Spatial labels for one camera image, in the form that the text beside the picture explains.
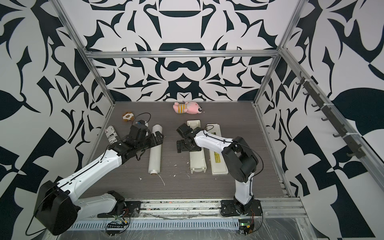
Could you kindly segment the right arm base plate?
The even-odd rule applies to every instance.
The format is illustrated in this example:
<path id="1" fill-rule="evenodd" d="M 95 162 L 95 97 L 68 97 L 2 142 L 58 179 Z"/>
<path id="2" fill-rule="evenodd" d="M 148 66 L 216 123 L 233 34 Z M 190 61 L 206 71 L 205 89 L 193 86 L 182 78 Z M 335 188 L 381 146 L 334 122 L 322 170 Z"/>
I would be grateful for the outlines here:
<path id="1" fill-rule="evenodd" d="M 221 215 L 223 217 L 236 216 L 262 216 L 263 210 L 260 200 L 251 199 L 247 204 L 243 205 L 236 199 L 221 200 Z"/>

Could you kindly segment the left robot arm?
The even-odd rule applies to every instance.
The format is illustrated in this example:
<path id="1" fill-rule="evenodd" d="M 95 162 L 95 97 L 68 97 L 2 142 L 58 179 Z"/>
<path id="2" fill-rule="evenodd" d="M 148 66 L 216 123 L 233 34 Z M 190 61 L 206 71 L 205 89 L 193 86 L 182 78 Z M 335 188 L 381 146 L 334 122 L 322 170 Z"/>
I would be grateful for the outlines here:
<path id="1" fill-rule="evenodd" d="M 163 128 L 149 130 L 144 121 L 131 125 L 123 139 L 113 138 L 106 150 L 76 173 L 57 182 L 47 181 L 38 192 L 34 217 L 54 236 L 66 232 L 77 221 L 96 215 L 116 218 L 127 212 L 125 198 L 115 191 L 83 199 L 83 193 L 112 170 L 131 158 L 163 143 Z"/>

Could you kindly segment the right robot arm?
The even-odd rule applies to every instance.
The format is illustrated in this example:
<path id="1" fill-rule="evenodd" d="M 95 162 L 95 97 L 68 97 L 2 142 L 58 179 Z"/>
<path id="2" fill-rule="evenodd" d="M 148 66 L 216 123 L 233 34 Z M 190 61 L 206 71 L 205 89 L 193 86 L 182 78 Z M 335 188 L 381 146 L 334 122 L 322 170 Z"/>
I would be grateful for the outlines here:
<path id="1" fill-rule="evenodd" d="M 247 142 L 241 137 L 219 137 L 203 128 L 192 129 L 187 124 L 180 125 L 177 132 L 182 137 L 177 141 L 178 153 L 197 152 L 203 148 L 218 153 L 224 159 L 229 174 L 235 179 L 234 199 L 222 202 L 222 216 L 248 215 L 252 207 L 257 206 L 252 188 L 260 159 Z"/>

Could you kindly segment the cream dispenser base tray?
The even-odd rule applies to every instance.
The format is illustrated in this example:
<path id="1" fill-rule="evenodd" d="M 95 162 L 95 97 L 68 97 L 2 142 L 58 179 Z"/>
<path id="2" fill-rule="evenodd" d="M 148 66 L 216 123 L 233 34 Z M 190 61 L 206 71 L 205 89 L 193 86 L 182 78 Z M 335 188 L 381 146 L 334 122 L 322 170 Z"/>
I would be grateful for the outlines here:
<path id="1" fill-rule="evenodd" d="M 190 120 L 190 121 L 187 121 L 187 125 L 192 129 L 200 128 L 201 121 Z M 198 152 L 190 152 L 190 170 L 191 170 L 191 174 L 199 173 L 199 172 L 205 173 L 207 171 L 207 164 L 206 164 L 204 149 L 201 149 Z"/>

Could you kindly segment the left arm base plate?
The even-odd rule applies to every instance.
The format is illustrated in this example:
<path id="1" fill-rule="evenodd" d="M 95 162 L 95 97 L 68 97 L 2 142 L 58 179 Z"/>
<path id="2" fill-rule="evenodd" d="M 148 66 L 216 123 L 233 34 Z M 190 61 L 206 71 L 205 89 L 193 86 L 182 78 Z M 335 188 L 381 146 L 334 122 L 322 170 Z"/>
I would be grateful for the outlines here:
<path id="1" fill-rule="evenodd" d="M 135 218 L 140 213 L 141 201 L 117 202 L 113 210 L 109 213 L 98 214 L 98 218 Z"/>

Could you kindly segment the cream dispenser lid with label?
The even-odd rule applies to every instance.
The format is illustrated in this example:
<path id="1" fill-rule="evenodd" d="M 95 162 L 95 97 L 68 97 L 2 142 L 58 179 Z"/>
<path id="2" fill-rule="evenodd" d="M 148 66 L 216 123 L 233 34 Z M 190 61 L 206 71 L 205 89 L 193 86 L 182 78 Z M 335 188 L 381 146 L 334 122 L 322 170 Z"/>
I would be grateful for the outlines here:
<path id="1" fill-rule="evenodd" d="M 218 124 L 208 124 L 207 131 L 210 134 L 221 137 L 221 129 Z M 227 175 L 229 173 L 226 163 L 220 153 L 210 150 L 212 175 Z"/>

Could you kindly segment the plastic wrap roll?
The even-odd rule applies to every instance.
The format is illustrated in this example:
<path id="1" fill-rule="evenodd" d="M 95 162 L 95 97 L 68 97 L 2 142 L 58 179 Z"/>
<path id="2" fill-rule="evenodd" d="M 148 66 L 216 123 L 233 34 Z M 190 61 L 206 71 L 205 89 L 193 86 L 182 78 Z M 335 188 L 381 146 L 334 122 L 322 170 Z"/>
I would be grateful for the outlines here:
<path id="1" fill-rule="evenodd" d="M 153 147 L 150 150 L 149 167 L 148 167 L 148 173 L 150 175 L 157 175 L 161 171 L 161 152 L 162 152 L 162 144 L 156 147 Z"/>

